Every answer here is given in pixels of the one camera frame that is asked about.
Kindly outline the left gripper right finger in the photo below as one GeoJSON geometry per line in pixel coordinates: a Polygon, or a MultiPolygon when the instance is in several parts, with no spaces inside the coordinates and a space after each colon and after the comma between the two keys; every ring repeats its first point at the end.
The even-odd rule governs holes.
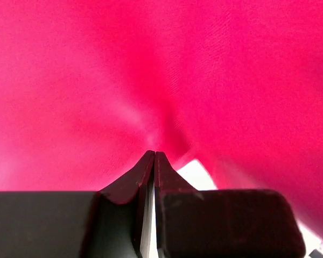
{"type": "Polygon", "coordinates": [[[154,161],[159,257],[304,257],[306,247],[287,200],[269,189],[200,191],[154,161]]]}

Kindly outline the pink trousers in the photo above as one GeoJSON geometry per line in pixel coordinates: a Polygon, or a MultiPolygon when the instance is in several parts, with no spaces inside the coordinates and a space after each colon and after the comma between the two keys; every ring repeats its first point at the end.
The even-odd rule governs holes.
{"type": "Polygon", "coordinates": [[[323,1],[0,1],[0,190],[98,190],[148,149],[323,239],[323,1]]]}

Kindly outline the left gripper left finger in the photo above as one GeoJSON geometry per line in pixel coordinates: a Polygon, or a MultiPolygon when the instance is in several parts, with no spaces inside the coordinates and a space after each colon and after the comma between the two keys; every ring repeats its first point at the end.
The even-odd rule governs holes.
{"type": "Polygon", "coordinates": [[[0,257],[148,257],[153,162],[100,191],[0,191],[0,257]]]}

